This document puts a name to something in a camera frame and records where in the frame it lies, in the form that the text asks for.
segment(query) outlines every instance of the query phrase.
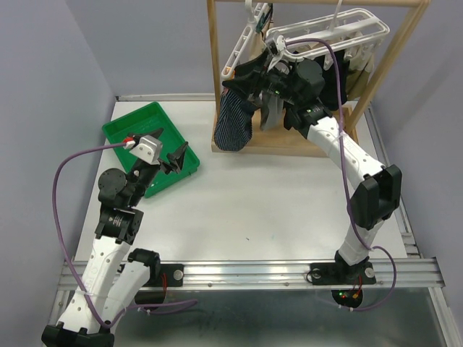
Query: green tray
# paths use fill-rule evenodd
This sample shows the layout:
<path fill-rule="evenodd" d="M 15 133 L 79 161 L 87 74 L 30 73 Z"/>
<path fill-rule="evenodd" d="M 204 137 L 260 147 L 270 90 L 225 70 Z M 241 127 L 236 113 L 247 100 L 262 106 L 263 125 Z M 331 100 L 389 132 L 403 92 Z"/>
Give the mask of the green tray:
<path fill-rule="evenodd" d="M 150 103 L 119 119 L 110 121 L 104 124 L 102 129 L 110 143 L 118 143 L 122 142 L 127 137 L 127 134 L 131 132 L 143 134 L 152 132 L 158 128 L 164 129 L 159 139 L 163 143 L 161 158 L 167 160 L 167 153 L 174 152 L 185 140 L 158 103 Z M 129 172 L 137 160 L 136 157 L 123 148 L 114 148 L 114 152 L 116 152 L 124 170 Z M 200 161 L 196 154 L 188 147 L 185 153 L 182 172 L 171 172 L 169 175 L 159 172 L 151 187 L 147 189 L 145 197 L 152 197 L 175 182 L 191 175 L 197 170 L 199 165 Z"/>

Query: gray wall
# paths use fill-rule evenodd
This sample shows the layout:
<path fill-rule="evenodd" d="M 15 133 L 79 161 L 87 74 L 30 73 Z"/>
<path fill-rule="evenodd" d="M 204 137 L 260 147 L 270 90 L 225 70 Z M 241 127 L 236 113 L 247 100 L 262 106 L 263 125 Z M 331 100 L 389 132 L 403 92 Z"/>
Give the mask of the gray wall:
<path fill-rule="evenodd" d="M 69 154 L 103 142 L 114 97 L 64 0 L 0 6 L 0 344 L 40 346 L 63 256 L 51 183 Z M 59 211 L 75 250 L 98 156 L 64 169 Z"/>
<path fill-rule="evenodd" d="M 206 0 L 66 1 L 116 95 L 213 92 Z M 275 23 L 327 15 L 334 7 L 277 4 Z M 217 4 L 217 15 L 223 66 L 247 17 L 236 3 Z"/>
<path fill-rule="evenodd" d="M 463 2 L 434 2 L 373 104 L 418 246 L 437 257 L 463 332 Z M 394 17 L 386 18 L 393 22 Z"/>

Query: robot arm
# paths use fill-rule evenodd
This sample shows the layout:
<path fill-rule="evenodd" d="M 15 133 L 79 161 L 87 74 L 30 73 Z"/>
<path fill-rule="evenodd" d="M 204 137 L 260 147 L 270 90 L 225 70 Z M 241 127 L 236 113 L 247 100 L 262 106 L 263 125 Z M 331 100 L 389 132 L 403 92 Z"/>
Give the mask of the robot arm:
<path fill-rule="evenodd" d="M 118 281 L 113 285 L 120 263 L 133 245 L 143 212 L 134 209 L 159 171 L 165 174 L 182 170 L 185 142 L 169 162 L 161 160 L 159 129 L 150 134 L 130 136 L 131 153 L 138 157 L 129 173 L 117 168 L 103 172 L 98 180 L 100 219 L 95 230 L 92 253 L 82 276 L 85 293 L 78 286 L 57 325 L 48 325 L 42 334 L 47 347 L 113 346 L 119 313 L 129 306 L 138 290 L 160 272 L 159 254 L 136 249 L 129 257 Z M 85 296 L 111 331 L 100 323 Z"/>
<path fill-rule="evenodd" d="M 235 78 L 223 81 L 222 85 L 257 104 L 262 91 L 285 100 L 289 104 L 284 118 L 285 128 L 294 127 L 341 168 L 339 125 L 318 98 L 325 85 L 321 67 L 315 61 L 304 60 L 286 62 L 287 74 L 276 67 L 271 69 L 272 54 L 278 53 L 279 49 L 282 48 L 271 46 L 256 59 L 238 66 Z M 386 168 L 370 157 L 347 135 L 344 137 L 344 152 L 347 178 L 355 190 L 350 200 L 354 221 L 359 235 L 370 246 L 383 221 L 399 206 L 402 173 L 396 166 Z M 352 273 L 355 275 L 363 270 L 368 250 L 352 226 L 335 260 L 341 263 L 337 275 L 341 283 L 348 282 L 347 273 L 352 277 Z"/>

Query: white table surface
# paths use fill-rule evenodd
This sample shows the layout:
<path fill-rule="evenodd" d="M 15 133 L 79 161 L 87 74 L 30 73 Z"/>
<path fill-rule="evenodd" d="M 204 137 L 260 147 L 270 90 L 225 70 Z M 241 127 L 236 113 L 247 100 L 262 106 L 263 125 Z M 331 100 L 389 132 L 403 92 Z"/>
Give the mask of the white table surface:
<path fill-rule="evenodd" d="M 118 102 L 112 120 L 146 102 Z M 333 259 L 349 225 L 341 172 L 327 158 L 211 152 L 213 101 L 160 103 L 200 159 L 186 178 L 137 206 L 145 215 L 133 247 L 162 260 Z M 360 145 L 375 157 L 362 117 Z M 122 168 L 113 150 L 101 156 L 76 260 L 88 260 L 100 204 L 98 177 Z M 374 244 L 407 257 L 394 214 Z M 373 258 L 384 258 L 373 252 Z"/>

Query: clothes hanger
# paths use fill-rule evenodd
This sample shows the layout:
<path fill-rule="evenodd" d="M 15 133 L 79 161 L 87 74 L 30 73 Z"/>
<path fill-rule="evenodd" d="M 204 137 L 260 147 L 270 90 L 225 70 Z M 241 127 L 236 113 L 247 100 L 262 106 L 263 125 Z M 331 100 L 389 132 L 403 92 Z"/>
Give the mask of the clothes hanger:
<path fill-rule="evenodd" d="M 247 12 L 247 24 L 238 39 L 237 44 L 233 48 L 230 57 L 226 61 L 225 67 L 221 71 L 221 77 L 225 80 L 233 76 L 234 68 L 237 67 L 239 59 L 246 47 L 251 42 L 252 37 L 256 34 L 256 27 L 261 18 L 270 10 L 270 5 L 264 2 L 259 2 L 255 8 L 252 7 L 252 0 L 245 0 L 245 8 Z"/>
<path fill-rule="evenodd" d="M 288 37 L 288 34 L 297 31 L 305 31 L 307 34 Z M 274 27 L 266 35 L 267 46 L 273 45 L 277 51 L 268 68 L 272 69 L 282 59 L 302 61 L 329 54 L 326 47 L 314 48 L 302 53 L 292 53 L 296 48 L 307 45 L 297 41 L 309 38 L 332 41 L 331 47 L 334 51 L 346 50 L 349 52 L 349 54 L 345 54 L 346 57 L 361 53 L 365 66 L 371 54 L 379 47 L 389 32 L 389 27 L 366 9 L 350 9 L 314 20 Z"/>

